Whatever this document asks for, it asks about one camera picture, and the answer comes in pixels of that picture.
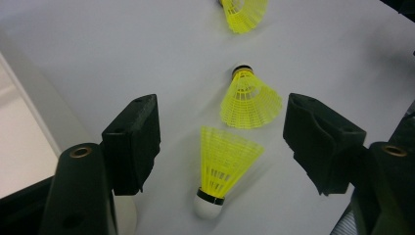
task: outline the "black plastic bracket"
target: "black plastic bracket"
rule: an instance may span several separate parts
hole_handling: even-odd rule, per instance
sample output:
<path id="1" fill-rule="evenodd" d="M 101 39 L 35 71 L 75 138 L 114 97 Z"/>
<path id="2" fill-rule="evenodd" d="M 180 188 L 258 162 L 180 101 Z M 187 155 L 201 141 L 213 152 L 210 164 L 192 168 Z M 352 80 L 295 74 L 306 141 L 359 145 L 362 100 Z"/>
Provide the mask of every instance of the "black plastic bracket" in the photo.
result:
<path id="1" fill-rule="evenodd" d="M 364 130 L 314 98 L 290 94 L 283 135 L 320 194 L 346 191 Z"/>
<path id="2" fill-rule="evenodd" d="M 59 158 L 39 234 L 116 234 L 113 203 L 100 146 L 73 146 Z"/>
<path id="3" fill-rule="evenodd" d="M 415 22 L 415 0 L 381 0 L 391 8 Z"/>
<path id="4" fill-rule="evenodd" d="M 159 108 L 156 95 L 133 100 L 102 133 L 116 195 L 136 195 L 150 175 L 160 151 Z"/>

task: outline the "shuttlecock base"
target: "shuttlecock base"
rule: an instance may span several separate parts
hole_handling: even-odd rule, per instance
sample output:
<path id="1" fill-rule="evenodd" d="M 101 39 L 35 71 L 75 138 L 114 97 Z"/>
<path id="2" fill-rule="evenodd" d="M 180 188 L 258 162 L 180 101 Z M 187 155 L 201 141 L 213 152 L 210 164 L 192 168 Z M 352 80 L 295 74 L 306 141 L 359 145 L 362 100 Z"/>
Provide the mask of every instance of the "shuttlecock base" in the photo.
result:
<path id="1" fill-rule="evenodd" d="M 238 63 L 235 65 L 234 69 L 232 70 L 232 79 L 235 77 L 235 74 L 238 71 L 251 71 L 254 73 L 254 70 L 251 66 L 248 65 L 248 63 Z"/>
<path id="2" fill-rule="evenodd" d="M 194 201 L 195 213 L 200 218 L 214 219 L 222 211 L 224 201 L 225 199 L 215 198 L 199 188 Z"/>

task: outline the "yellow shuttlecock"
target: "yellow shuttlecock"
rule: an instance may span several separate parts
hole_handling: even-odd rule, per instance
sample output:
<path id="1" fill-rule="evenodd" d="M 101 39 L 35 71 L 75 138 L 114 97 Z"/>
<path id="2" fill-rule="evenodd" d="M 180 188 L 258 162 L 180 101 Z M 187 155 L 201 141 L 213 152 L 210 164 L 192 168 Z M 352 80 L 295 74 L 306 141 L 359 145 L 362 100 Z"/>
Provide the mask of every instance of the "yellow shuttlecock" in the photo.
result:
<path id="1" fill-rule="evenodd" d="M 232 83 L 220 105 L 220 116 L 229 126 L 252 129 L 263 126 L 278 116 L 281 97 L 254 75 L 249 66 L 237 66 Z"/>
<path id="2" fill-rule="evenodd" d="M 219 0 L 229 27 L 237 33 L 255 28 L 266 11 L 268 0 Z"/>
<path id="3" fill-rule="evenodd" d="M 226 193 L 235 185 L 263 147 L 223 130 L 203 126 L 201 130 L 202 186 L 195 197 L 195 211 L 201 218 L 220 214 Z"/>

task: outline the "floor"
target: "floor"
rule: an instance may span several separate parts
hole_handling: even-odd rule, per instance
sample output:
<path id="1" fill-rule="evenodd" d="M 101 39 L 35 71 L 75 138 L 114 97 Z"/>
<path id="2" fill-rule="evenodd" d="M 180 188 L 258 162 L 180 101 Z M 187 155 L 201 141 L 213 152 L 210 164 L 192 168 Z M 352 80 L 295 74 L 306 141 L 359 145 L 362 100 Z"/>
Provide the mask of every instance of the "floor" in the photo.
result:
<path id="1" fill-rule="evenodd" d="M 0 198 L 53 175 L 57 163 L 13 74 L 5 68 L 0 60 Z"/>

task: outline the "white table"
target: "white table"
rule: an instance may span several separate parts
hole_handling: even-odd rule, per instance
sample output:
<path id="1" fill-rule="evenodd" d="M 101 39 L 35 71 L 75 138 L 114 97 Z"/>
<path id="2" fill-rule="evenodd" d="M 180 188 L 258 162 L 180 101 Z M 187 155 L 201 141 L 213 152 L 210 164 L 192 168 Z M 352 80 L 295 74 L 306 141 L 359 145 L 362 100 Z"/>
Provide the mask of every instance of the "white table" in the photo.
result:
<path id="1" fill-rule="evenodd" d="M 386 141 L 415 98 L 414 42 L 415 23 L 376 0 L 270 1 L 263 22 L 243 35 L 227 28 L 214 0 L 0 3 L 0 51 L 56 151 L 88 136 L 100 142 L 129 101 L 158 94 L 161 153 L 135 197 L 137 234 L 328 234 L 351 190 L 319 196 L 294 161 L 282 138 L 288 95 L 312 96 L 350 119 L 368 132 L 366 146 Z M 228 128 L 219 118 L 240 61 L 284 99 L 282 114 L 260 129 Z M 75 130 L 51 118 L 59 109 Z M 265 147 L 214 221 L 192 212 L 201 125 Z"/>

